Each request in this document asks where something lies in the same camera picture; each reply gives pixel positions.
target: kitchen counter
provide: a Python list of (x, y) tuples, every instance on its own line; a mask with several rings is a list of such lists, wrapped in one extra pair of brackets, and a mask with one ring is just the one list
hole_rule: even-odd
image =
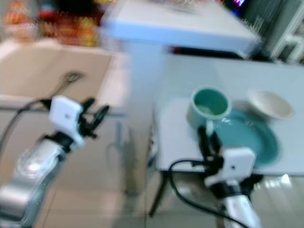
[[(123, 55), (122, 53), (111, 53), (100, 48), (86, 48), (61, 45), (54, 39), (42, 39), (40, 41), (28, 45), (20, 44), (9, 39), (0, 44), (0, 61), (3, 61), (10, 55), (13, 55), (14, 52), (27, 47), (42, 47), (59, 51), (70, 50), (75, 53), (105, 53), (107, 55), (112, 55), (110, 66), (106, 72), (106, 75), (104, 76), (98, 95), (96, 97), (97, 105), (108, 103), (113, 108), (113, 111), (120, 113), (124, 112), (124, 103), (128, 94), (128, 75), (125, 67), (125, 55)], [(5, 81), (5, 78), (1, 78), (1, 83), (4, 83)], [(0, 93), (0, 107), (20, 108), (28, 101), (33, 100), (35, 98), (37, 97), (16, 96), (12, 95), (10, 92)]]

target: black cable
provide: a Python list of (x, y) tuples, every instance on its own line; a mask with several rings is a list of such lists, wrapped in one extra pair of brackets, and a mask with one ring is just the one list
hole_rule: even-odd
[(21, 108), (17, 111), (17, 113), (11, 119), (10, 123), (6, 126), (5, 130), (3, 131), (2, 135), (1, 135), (1, 138), (0, 138), (0, 159), (1, 159), (2, 152), (5, 148), (6, 142), (10, 138), (10, 135), (11, 135), (12, 131), (14, 130), (14, 127), (15, 127), (16, 123), (18, 122), (19, 118), (21, 117), (21, 114), (25, 111), (28, 111), (33, 105), (35, 105), (37, 103), (45, 103), (47, 101), (49, 101), (49, 100), (48, 99), (35, 100), (35, 101), (32, 101), (32, 102), (29, 102), (23, 108)]
[(198, 161), (198, 160), (178, 160), (178, 161), (175, 161), (174, 163), (171, 164), (169, 170), (168, 170), (168, 176), (169, 176), (169, 181), (170, 181), (170, 185), (172, 186), (173, 188), (173, 191), (175, 192), (175, 194), (177, 195), (177, 197), (184, 203), (196, 208), (196, 209), (199, 209), (199, 210), (202, 210), (208, 214), (212, 214), (216, 217), (220, 217), (220, 218), (225, 218), (225, 219), (228, 219), (230, 221), (233, 221), (235, 223), (238, 223), (239, 225), (241, 225), (242, 227), (244, 228), (249, 228), (247, 225), (245, 225), (244, 223), (240, 222), (240, 221), (237, 221), (235, 220), (234, 218), (228, 216), (228, 215), (225, 215), (224, 213), (216, 210), (216, 209), (213, 209), (213, 208), (210, 208), (210, 207), (206, 207), (206, 206), (203, 206), (203, 205), (200, 205), (196, 202), (193, 202), (192, 200), (189, 200), (185, 197), (183, 197), (179, 191), (177, 190), (177, 187), (174, 183), (174, 180), (173, 180), (173, 172), (172, 172), (172, 169), (175, 165), (179, 164), (179, 163), (185, 163), (185, 162), (191, 162), (192, 164), (201, 164), (201, 165), (204, 165), (204, 162), (203, 161)]

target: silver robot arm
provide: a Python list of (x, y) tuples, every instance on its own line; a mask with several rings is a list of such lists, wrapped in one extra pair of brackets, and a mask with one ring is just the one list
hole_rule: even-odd
[(39, 215), (45, 194), (58, 176), (67, 155), (84, 146), (85, 137), (96, 138), (94, 130), (109, 106), (102, 107), (88, 123), (83, 113), (94, 99), (83, 104), (63, 96), (51, 101), (49, 119), (55, 126), (18, 159), (10, 181), (0, 188), (0, 228), (31, 228)]

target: teal cup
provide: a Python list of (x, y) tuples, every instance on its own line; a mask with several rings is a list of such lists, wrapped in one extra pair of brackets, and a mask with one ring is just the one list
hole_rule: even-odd
[(194, 129), (206, 127), (206, 134), (211, 136), (216, 124), (231, 112), (228, 97), (216, 87), (203, 87), (192, 93), (187, 110), (187, 121)]

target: white bowl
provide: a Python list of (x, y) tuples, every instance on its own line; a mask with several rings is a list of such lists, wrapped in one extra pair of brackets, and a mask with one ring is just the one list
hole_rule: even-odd
[(294, 110), (289, 102), (271, 92), (249, 91), (248, 101), (256, 111), (267, 117), (285, 120), (294, 115)]

